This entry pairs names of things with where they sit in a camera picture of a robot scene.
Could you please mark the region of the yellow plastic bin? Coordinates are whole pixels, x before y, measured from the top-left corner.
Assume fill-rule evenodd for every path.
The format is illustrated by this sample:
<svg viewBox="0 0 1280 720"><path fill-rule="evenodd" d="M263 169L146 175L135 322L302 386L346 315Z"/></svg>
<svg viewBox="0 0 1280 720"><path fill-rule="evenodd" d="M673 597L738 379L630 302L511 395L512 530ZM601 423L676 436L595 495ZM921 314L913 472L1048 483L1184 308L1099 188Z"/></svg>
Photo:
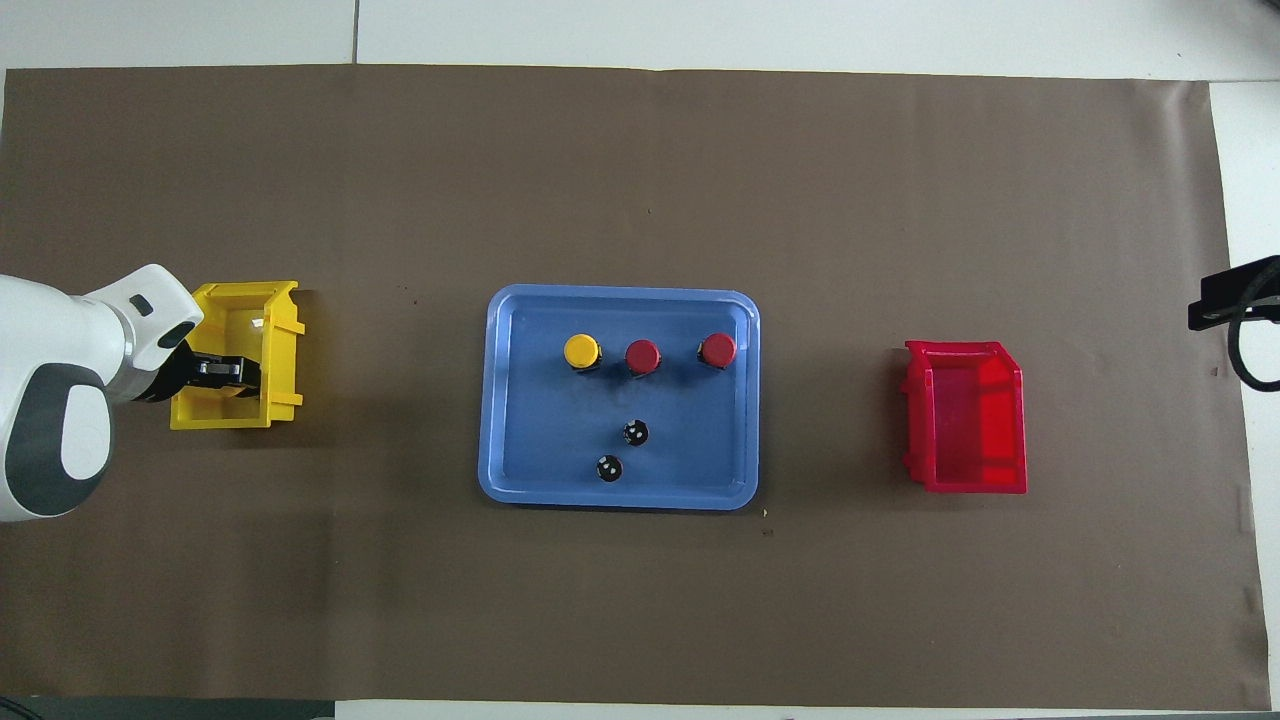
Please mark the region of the yellow plastic bin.
<svg viewBox="0 0 1280 720"><path fill-rule="evenodd" d="M305 334L291 293L294 281L220 282L198 287L204 314L187 341L198 352L239 355L261 368L256 398L183 388L170 404L173 430L259 429L291 421L303 402L296 388L298 340Z"/></svg>

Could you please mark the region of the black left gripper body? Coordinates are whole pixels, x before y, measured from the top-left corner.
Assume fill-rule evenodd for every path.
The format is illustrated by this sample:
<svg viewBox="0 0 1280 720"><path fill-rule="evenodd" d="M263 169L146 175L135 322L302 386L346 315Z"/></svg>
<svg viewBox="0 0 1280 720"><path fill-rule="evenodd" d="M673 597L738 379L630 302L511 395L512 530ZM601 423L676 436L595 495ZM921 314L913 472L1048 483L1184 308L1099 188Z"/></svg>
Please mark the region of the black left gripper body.
<svg viewBox="0 0 1280 720"><path fill-rule="evenodd" d="M157 404L188 387L212 389L225 397L241 396L241 356L198 352L183 340L134 401Z"/></svg>

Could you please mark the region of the brown paper mat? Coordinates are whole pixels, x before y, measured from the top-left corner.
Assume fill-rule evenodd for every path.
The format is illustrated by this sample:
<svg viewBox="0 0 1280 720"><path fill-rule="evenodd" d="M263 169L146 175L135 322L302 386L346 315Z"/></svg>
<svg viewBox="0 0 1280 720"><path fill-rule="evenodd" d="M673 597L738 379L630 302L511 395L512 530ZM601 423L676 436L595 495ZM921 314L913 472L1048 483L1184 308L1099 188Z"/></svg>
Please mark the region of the brown paper mat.
<svg viewBox="0 0 1280 720"><path fill-rule="evenodd" d="M297 281L293 421L128 404L93 496L0 525L0 693L1262 708L1199 83L221 67L10 72L0 273ZM513 283L762 311L737 512L477 483ZM996 341L1028 492L910 479L909 340Z"/></svg>

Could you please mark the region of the blue plastic tray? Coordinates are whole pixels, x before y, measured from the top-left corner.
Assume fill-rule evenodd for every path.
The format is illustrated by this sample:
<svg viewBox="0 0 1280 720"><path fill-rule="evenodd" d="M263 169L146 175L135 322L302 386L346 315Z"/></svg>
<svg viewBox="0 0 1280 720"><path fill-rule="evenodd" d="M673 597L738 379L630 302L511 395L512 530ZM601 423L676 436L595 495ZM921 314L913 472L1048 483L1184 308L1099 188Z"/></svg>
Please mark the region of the blue plastic tray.
<svg viewBox="0 0 1280 720"><path fill-rule="evenodd" d="M730 290L511 284L486 310L477 482L517 505L732 511L760 474L760 313ZM739 355L718 372L698 360L710 333L735 337ZM566 340L594 336L603 361L573 372ZM631 342L648 338L660 368L632 378ZM628 446L623 425L648 424ZM623 475L600 480L614 455Z"/></svg>

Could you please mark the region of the red plastic bin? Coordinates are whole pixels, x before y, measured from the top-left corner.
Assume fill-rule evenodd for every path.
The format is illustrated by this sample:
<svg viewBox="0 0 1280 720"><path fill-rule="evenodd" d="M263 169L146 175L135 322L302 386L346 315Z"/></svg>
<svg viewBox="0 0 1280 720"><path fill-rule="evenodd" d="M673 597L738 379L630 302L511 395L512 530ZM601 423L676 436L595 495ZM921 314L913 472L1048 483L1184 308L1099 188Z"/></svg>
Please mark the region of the red plastic bin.
<svg viewBox="0 0 1280 720"><path fill-rule="evenodd" d="M910 479L932 493L1025 495L1024 380L1012 355L996 341L904 347Z"/></svg>

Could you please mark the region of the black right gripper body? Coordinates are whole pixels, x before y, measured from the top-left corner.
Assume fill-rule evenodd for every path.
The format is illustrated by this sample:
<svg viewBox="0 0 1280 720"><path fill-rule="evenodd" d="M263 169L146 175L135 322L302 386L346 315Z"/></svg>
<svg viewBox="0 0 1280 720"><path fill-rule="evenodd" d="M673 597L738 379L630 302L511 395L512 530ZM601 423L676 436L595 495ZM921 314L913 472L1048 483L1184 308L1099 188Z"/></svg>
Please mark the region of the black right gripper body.
<svg viewBox="0 0 1280 720"><path fill-rule="evenodd" d="M1245 291L1271 266L1280 266L1280 256L1261 258L1201 278L1199 297L1188 305L1188 329L1206 331L1228 324ZM1280 325L1280 270L1251 295L1243 320Z"/></svg>

